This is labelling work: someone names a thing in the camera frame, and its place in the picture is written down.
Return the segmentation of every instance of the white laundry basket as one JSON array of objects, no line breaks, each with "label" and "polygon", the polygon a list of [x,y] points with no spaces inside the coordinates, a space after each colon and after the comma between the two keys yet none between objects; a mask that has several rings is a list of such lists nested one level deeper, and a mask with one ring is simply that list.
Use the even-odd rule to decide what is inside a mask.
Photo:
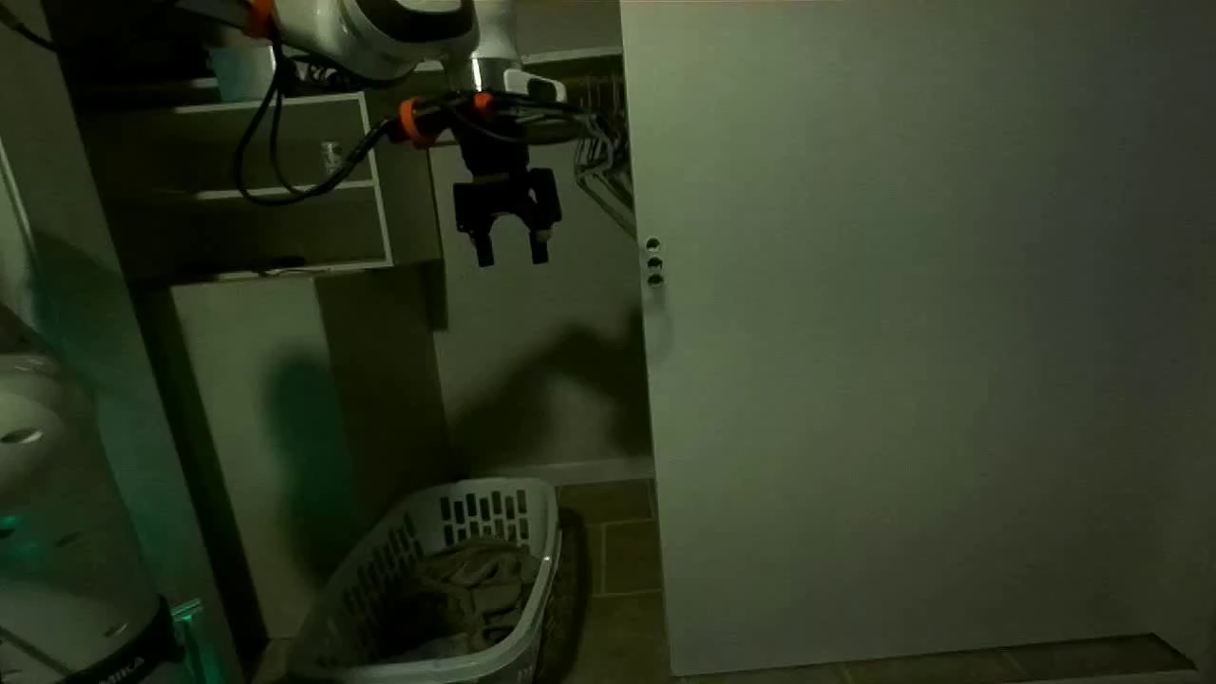
[{"label": "white laundry basket", "polygon": [[[423,555],[459,548],[476,536],[511,541],[530,551],[537,581],[515,626],[457,657],[376,654],[371,636],[382,598],[410,581]],[[537,671],[544,608],[557,565],[557,495],[537,478],[463,478],[401,497],[336,565],[288,654],[288,671],[316,684],[529,684]]]}]

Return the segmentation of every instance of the floor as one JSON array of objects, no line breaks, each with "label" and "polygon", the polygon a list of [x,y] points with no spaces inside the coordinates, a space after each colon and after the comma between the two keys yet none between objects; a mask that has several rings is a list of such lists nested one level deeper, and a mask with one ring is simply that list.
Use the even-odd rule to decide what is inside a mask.
[{"label": "floor", "polygon": [[[782,668],[738,675],[682,675],[678,684],[1015,684],[1076,679],[1103,684],[1196,684],[1190,664],[1157,637],[1103,637],[1065,647],[979,651],[948,657],[899,657],[833,668]],[[581,654],[564,684],[667,684],[659,592],[595,598]]]}]

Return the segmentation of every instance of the plastic basket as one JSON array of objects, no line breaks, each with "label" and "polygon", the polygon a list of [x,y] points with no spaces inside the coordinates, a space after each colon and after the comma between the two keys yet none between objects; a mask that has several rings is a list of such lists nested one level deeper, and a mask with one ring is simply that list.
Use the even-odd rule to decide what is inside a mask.
[{"label": "plastic basket", "polygon": [[[515,626],[457,657],[391,661],[376,654],[371,626],[382,598],[410,579],[423,555],[476,536],[511,541],[530,551],[537,581]],[[401,497],[333,569],[288,654],[288,671],[316,684],[529,684],[537,671],[544,608],[557,565],[557,495],[537,478],[463,478]]]}]

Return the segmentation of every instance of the door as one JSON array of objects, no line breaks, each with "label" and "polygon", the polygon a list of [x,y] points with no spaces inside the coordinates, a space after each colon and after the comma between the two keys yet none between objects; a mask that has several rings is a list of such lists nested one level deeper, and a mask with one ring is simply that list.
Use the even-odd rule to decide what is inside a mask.
[{"label": "door", "polygon": [[672,668],[1151,631],[1179,414],[1213,419],[1213,3],[621,32]]}]

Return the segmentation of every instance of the laundry basket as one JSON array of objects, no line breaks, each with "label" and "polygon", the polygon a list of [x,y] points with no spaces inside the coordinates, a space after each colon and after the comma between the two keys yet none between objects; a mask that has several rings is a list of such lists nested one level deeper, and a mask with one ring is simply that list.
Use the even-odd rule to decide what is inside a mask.
[{"label": "laundry basket", "polygon": [[[476,654],[378,654],[382,598],[410,581],[425,555],[493,536],[529,548],[537,581],[515,626]],[[401,497],[333,569],[288,654],[292,679],[307,684],[529,684],[544,636],[544,608],[557,565],[557,495],[537,478],[463,478]]]}]

